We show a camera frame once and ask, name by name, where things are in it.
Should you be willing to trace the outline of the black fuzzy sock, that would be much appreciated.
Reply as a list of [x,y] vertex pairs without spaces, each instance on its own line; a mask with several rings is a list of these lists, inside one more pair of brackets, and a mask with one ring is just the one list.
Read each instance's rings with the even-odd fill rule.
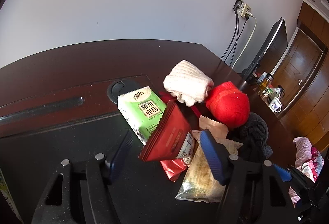
[[266,122],[258,114],[250,113],[247,122],[229,131],[226,138],[243,144],[237,150],[237,155],[243,160],[261,163],[273,154],[267,144],[268,136]]

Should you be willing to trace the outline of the red snack packet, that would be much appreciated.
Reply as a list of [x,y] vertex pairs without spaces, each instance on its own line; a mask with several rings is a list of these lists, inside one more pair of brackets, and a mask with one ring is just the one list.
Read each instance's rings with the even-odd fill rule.
[[139,154],[144,162],[191,158],[196,142],[189,122],[175,101],[169,101],[161,120]]

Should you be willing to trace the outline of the cream knitted sock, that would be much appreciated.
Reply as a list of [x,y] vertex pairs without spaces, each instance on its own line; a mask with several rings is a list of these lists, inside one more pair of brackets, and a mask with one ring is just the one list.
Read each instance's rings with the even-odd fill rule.
[[182,60],[164,78],[163,86],[180,103],[202,103],[214,87],[213,80],[192,63]]

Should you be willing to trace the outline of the beige paper snack packet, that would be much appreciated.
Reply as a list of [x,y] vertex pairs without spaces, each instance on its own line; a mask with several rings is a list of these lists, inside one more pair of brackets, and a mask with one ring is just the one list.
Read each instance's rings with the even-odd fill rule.
[[214,121],[203,115],[199,117],[198,124],[201,130],[209,130],[216,141],[225,139],[229,132],[225,124]]

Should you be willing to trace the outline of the clear grain snack bag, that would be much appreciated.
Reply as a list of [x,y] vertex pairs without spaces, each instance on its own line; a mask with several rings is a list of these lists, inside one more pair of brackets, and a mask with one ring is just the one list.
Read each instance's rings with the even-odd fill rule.
[[206,157],[199,145],[175,199],[181,201],[220,202],[225,191],[214,179]]

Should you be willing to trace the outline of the shiny red foil packet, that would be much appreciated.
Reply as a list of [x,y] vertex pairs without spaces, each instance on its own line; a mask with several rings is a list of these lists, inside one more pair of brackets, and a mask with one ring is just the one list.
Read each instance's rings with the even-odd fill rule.
[[160,164],[164,169],[167,178],[172,182],[177,181],[180,174],[189,167],[190,163],[191,163],[190,158],[160,161]]

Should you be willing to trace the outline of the red rolled sock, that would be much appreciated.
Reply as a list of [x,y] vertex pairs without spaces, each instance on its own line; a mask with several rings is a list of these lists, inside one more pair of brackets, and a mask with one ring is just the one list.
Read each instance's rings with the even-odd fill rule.
[[229,129],[244,125],[249,118],[249,98],[231,81],[214,87],[208,93],[205,104],[215,119]]

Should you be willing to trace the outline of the green white tissue pack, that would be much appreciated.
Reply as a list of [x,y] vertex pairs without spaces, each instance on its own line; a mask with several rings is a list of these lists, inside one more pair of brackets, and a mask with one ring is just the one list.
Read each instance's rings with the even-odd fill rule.
[[166,104],[149,87],[118,96],[118,109],[145,145],[165,112]]

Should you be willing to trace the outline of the white blue mug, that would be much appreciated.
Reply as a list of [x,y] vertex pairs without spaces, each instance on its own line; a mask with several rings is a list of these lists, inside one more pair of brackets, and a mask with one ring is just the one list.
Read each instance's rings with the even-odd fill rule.
[[282,103],[277,97],[274,97],[269,103],[269,108],[274,113],[279,113],[282,110]]

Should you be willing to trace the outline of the glass tea bottle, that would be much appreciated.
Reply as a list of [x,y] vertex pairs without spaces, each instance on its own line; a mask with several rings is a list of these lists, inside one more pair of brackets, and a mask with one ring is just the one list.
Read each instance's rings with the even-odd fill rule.
[[262,96],[262,94],[264,93],[264,91],[272,81],[273,81],[273,76],[270,73],[266,74],[264,80],[261,82],[260,86],[258,87],[257,94],[259,96]]

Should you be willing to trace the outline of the black computer monitor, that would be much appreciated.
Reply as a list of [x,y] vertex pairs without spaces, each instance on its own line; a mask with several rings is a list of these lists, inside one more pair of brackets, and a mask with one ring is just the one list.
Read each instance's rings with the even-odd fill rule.
[[287,46],[288,42],[285,20],[281,17],[272,26],[266,40],[251,64],[240,73],[242,79],[250,83],[254,78],[253,74],[261,75],[264,72],[266,74],[272,74],[274,67],[283,56]]

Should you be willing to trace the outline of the wooden door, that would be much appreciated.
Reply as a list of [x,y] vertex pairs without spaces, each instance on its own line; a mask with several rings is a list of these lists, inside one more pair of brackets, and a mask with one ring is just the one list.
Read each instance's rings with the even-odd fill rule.
[[326,47],[297,29],[288,45],[288,51],[274,73],[273,87],[281,87],[280,95],[283,114],[301,96],[327,53]]

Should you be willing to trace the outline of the wall power socket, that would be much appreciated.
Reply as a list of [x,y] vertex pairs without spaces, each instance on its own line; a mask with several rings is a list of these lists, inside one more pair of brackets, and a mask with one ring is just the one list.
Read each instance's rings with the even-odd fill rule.
[[253,17],[251,13],[251,7],[243,2],[243,0],[236,0],[233,9],[237,12],[237,15],[247,20],[249,17]]

